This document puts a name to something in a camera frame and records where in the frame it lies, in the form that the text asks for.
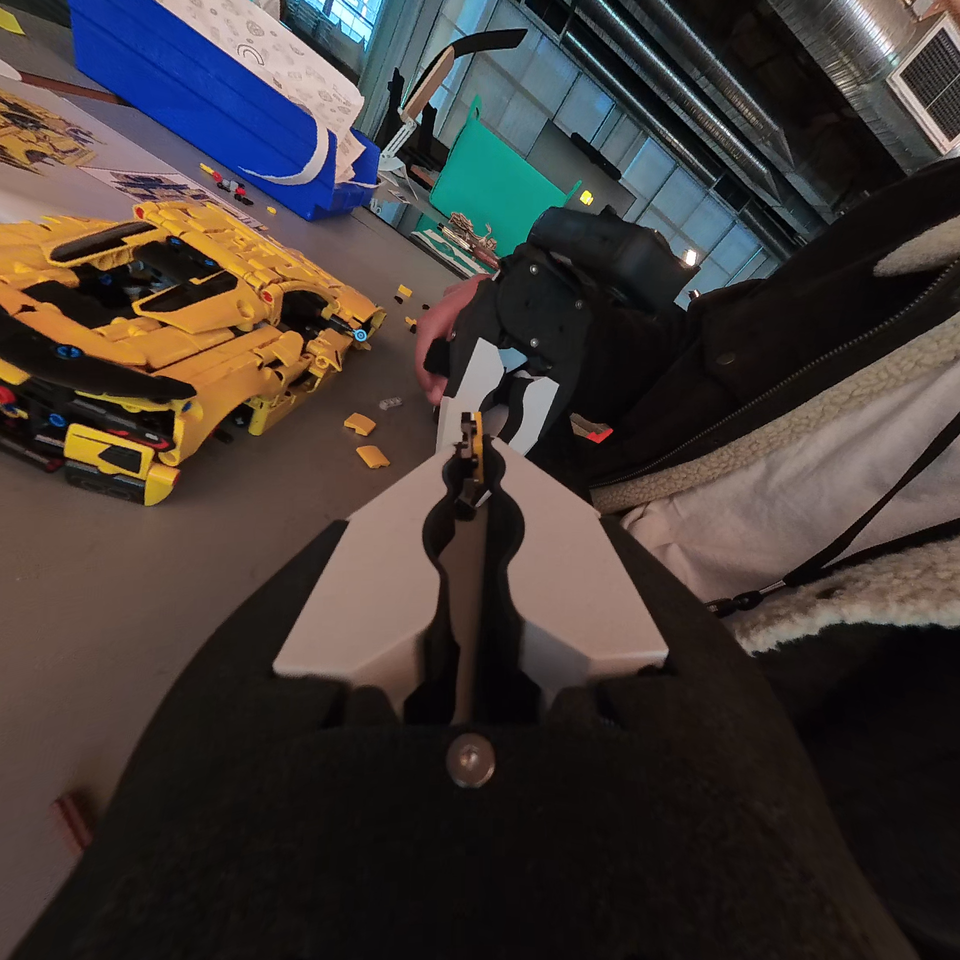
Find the instruction booklet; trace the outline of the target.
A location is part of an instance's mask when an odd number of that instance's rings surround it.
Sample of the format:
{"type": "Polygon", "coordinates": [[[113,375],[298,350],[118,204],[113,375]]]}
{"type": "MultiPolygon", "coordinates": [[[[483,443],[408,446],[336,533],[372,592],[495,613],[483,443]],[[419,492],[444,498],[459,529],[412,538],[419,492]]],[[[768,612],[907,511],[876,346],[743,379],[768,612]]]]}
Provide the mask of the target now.
{"type": "Polygon", "coordinates": [[[265,225],[56,93],[2,78],[1,222],[58,214],[121,221],[135,204],[210,203],[264,233],[265,225]]]}

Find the yellow toy brick car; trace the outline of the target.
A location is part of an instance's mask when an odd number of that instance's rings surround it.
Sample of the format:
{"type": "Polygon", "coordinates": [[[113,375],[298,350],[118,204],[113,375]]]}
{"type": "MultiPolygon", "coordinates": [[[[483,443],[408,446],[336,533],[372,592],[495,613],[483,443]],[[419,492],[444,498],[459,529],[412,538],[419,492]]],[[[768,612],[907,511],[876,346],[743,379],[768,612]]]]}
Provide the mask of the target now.
{"type": "Polygon", "coordinates": [[[386,311],[210,204],[1,229],[2,453],[152,507],[223,425],[261,436],[386,311]]]}

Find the window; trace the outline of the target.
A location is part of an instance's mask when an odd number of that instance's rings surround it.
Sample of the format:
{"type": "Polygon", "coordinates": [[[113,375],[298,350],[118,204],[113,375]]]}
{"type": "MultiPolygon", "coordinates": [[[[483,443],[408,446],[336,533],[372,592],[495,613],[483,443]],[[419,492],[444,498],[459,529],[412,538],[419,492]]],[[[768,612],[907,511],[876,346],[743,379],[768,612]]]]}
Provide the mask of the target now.
{"type": "Polygon", "coordinates": [[[341,35],[366,48],[378,25],[383,1],[288,1],[287,21],[313,39],[341,35]]]}

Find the white vent grille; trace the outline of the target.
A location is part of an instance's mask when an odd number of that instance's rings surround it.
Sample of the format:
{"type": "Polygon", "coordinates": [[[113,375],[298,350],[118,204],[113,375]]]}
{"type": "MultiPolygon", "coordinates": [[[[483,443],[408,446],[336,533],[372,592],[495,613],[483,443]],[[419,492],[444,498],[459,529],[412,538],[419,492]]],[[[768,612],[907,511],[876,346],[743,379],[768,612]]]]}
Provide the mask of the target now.
{"type": "Polygon", "coordinates": [[[948,9],[918,23],[886,84],[940,155],[958,149],[959,29],[948,9]]]}

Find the person's right hand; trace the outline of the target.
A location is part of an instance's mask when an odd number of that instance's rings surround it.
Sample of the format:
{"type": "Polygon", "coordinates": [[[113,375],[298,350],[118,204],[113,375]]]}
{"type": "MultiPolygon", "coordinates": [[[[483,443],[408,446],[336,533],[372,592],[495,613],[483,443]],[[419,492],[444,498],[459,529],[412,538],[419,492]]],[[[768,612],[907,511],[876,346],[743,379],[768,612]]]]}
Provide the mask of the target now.
{"type": "Polygon", "coordinates": [[[418,319],[414,343],[414,375],[431,407],[438,408],[448,385],[448,378],[429,372],[426,355],[437,340],[449,342],[459,314],[473,300],[477,289],[490,281],[489,276],[474,277],[447,287],[433,306],[418,319]]]}

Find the grey desk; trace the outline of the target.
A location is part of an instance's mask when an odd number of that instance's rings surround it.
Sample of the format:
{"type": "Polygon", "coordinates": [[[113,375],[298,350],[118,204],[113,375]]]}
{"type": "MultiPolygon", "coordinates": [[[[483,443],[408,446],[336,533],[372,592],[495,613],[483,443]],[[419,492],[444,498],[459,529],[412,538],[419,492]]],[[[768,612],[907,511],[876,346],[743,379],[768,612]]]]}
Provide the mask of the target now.
{"type": "Polygon", "coordinates": [[[214,439],[174,494],[143,508],[2,456],[2,958],[69,877],[52,810],[78,794],[102,814],[174,680],[228,616],[327,525],[434,450],[404,322],[452,273],[375,213],[252,216],[388,311],[370,351],[261,438],[214,439]],[[412,289],[398,302],[398,286],[412,289]],[[402,397],[401,408],[378,402],[402,397]],[[366,438],[343,426],[373,419],[366,438]],[[390,466],[355,450],[376,446],[390,466]]]}

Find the brown wooden model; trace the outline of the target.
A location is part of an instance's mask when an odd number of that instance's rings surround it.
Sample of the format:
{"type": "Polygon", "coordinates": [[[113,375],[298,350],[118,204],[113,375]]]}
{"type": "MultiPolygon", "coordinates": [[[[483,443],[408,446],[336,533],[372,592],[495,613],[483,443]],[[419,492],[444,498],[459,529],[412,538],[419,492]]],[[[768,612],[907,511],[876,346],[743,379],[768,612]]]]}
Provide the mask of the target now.
{"type": "Polygon", "coordinates": [[[481,235],[475,232],[473,221],[462,212],[453,212],[446,223],[441,225],[442,231],[451,236],[460,246],[472,252],[483,251],[494,257],[497,254],[498,241],[493,236],[493,229],[486,225],[486,233],[481,235]]]}

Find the small loose red black pieces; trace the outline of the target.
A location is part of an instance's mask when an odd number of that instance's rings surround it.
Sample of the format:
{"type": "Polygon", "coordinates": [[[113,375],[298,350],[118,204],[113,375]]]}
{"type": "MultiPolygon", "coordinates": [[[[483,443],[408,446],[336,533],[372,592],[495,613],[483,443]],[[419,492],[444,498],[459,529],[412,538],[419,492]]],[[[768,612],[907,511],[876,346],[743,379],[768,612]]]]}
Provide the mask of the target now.
{"type": "Polygon", "coordinates": [[[225,176],[206,163],[200,163],[199,169],[210,178],[217,189],[229,194],[238,203],[246,207],[251,207],[254,204],[254,201],[248,194],[246,184],[242,181],[225,176]]]}

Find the yellow printed tile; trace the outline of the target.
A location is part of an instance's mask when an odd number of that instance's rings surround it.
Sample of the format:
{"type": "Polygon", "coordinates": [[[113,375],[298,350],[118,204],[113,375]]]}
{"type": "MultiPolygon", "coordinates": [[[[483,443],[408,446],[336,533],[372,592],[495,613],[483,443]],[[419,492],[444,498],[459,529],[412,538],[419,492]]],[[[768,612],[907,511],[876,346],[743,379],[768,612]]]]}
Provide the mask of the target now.
{"type": "Polygon", "coordinates": [[[485,479],[484,468],[484,429],[480,412],[461,414],[462,441],[458,446],[462,464],[462,475],[476,484],[485,479]]]}

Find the black panel desk lamp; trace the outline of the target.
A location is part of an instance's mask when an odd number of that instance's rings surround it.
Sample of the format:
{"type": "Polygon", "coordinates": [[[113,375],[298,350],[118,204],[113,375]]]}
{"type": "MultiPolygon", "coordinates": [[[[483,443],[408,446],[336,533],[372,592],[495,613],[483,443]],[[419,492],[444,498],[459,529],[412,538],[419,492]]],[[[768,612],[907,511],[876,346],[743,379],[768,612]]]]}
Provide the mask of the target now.
{"type": "Polygon", "coordinates": [[[446,46],[429,62],[398,109],[403,124],[415,123],[434,93],[449,77],[456,61],[477,53],[517,49],[528,34],[526,28],[485,30],[460,37],[446,46]]]}

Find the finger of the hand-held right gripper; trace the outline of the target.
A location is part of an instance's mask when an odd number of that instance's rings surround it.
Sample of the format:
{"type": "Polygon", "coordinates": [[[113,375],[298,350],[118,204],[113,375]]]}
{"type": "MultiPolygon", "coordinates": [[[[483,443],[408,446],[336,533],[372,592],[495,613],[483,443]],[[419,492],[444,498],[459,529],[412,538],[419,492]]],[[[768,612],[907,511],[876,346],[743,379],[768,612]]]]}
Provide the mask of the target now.
{"type": "Polygon", "coordinates": [[[454,376],[451,375],[447,388],[453,393],[445,393],[439,403],[437,452],[460,442],[463,415],[481,413],[484,403],[498,389],[504,375],[498,348],[483,338],[477,339],[459,384],[454,385],[454,376]]]}
{"type": "Polygon", "coordinates": [[[559,387],[550,377],[511,377],[507,418],[498,439],[518,454],[528,454],[552,423],[559,387]]]}

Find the teal board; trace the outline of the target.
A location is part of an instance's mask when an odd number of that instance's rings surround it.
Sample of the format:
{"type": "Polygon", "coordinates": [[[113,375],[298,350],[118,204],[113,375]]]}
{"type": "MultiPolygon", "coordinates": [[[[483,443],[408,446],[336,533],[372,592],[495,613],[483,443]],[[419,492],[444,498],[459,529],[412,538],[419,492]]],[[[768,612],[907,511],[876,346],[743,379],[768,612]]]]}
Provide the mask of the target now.
{"type": "Polygon", "coordinates": [[[522,245],[539,217],[561,208],[582,186],[568,191],[553,184],[481,121],[475,97],[429,200],[440,213],[462,213],[475,228],[490,227],[496,255],[509,256],[522,245]]]}

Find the white patterned paper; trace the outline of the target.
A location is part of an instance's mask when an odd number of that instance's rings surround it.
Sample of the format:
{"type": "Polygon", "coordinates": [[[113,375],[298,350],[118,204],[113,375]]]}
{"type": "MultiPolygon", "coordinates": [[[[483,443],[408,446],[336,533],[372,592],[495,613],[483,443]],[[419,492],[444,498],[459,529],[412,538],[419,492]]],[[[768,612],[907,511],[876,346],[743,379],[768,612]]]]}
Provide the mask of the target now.
{"type": "Polygon", "coordinates": [[[355,84],[288,30],[273,13],[279,2],[161,1],[168,13],[189,26],[236,64],[244,77],[256,79],[308,114],[315,127],[314,148],[292,174],[267,174],[250,169],[251,178],[278,186],[314,182],[328,160],[333,161],[335,186],[372,189],[378,174],[357,178],[354,165],[366,148],[352,132],[364,105],[355,84]]]}

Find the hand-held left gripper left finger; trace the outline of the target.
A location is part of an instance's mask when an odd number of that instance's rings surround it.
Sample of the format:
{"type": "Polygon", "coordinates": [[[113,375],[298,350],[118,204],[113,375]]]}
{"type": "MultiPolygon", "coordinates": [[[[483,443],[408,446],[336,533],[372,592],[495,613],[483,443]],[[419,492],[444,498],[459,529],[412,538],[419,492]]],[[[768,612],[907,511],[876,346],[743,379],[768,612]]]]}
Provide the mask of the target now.
{"type": "Polygon", "coordinates": [[[442,557],[456,535],[461,446],[445,446],[345,521],[272,669],[392,707],[455,707],[461,648],[442,557]]]}

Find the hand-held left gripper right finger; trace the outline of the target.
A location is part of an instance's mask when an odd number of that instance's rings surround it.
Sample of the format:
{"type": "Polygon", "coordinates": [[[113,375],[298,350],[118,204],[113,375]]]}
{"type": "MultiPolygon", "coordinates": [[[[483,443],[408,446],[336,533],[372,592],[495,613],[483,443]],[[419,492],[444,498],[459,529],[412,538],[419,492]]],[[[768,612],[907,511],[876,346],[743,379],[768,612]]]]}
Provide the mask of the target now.
{"type": "Polygon", "coordinates": [[[661,666],[666,642],[594,507],[499,438],[485,454],[493,693],[554,697],[661,666]]]}

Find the blue plastic bin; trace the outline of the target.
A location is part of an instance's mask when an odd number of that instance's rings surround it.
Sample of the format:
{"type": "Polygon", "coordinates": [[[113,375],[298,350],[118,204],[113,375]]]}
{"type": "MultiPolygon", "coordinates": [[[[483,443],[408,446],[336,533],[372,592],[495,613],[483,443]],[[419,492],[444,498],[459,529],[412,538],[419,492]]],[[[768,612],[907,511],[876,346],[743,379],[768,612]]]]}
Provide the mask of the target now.
{"type": "MultiPolygon", "coordinates": [[[[160,3],[69,2],[79,71],[307,221],[369,204],[377,186],[335,185],[332,159],[300,186],[245,174],[292,174],[312,153],[315,126],[160,3]]],[[[354,122],[366,148],[354,165],[360,179],[378,174],[379,150],[354,122]]]]}

